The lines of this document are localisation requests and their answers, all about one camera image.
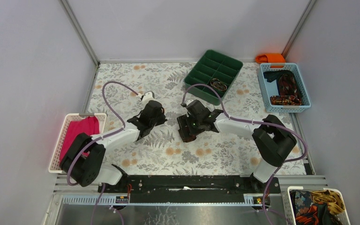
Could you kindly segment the brown red floral tie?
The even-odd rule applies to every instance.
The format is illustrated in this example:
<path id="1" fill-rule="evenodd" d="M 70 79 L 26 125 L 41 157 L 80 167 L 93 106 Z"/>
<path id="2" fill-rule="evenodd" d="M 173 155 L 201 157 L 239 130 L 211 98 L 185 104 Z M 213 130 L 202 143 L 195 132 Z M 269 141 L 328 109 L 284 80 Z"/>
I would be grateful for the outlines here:
<path id="1" fill-rule="evenodd" d="M 187 124 L 179 124 L 178 132 L 184 143 L 189 143 L 196 140 L 196 135 L 191 134 L 190 128 Z"/>

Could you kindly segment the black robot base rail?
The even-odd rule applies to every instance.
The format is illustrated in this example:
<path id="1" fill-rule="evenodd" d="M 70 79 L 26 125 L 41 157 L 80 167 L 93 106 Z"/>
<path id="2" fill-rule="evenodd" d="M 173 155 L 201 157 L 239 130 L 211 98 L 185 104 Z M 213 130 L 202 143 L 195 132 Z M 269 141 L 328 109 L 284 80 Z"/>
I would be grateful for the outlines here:
<path id="1" fill-rule="evenodd" d="M 244 203 L 245 195 L 280 193 L 278 179 L 267 185 L 240 175 L 126 175 L 98 192 L 122 193 L 130 203 Z"/>

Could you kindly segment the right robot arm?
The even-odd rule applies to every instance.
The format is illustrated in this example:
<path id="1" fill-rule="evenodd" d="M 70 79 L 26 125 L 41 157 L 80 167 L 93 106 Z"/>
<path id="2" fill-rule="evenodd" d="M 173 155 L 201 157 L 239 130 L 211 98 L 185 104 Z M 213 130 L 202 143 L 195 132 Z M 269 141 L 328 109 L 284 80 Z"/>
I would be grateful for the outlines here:
<path id="1" fill-rule="evenodd" d="M 256 193 L 268 188 L 268 180 L 297 143 L 292 131 L 271 114 L 263 121 L 253 121 L 230 117 L 224 110 L 210 111 L 199 100 L 188 101 L 183 106 L 187 113 L 177 118 L 183 142 L 192 142 L 203 132 L 235 134 L 255 142 L 262 157 L 250 180 L 250 187 Z"/>

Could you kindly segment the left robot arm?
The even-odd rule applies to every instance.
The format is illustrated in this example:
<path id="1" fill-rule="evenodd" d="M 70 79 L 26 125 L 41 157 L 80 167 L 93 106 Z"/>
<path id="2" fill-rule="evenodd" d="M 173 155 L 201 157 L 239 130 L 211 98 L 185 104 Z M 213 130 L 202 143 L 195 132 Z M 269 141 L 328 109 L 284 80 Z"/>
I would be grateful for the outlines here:
<path id="1" fill-rule="evenodd" d="M 162 104 L 150 100 L 124 127 L 97 135 L 78 134 L 59 163 L 60 169 L 67 173 L 68 184 L 86 187 L 94 182 L 105 183 L 116 193 L 124 191 L 125 173 L 118 166 L 103 162 L 105 152 L 141 140 L 166 120 Z"/>

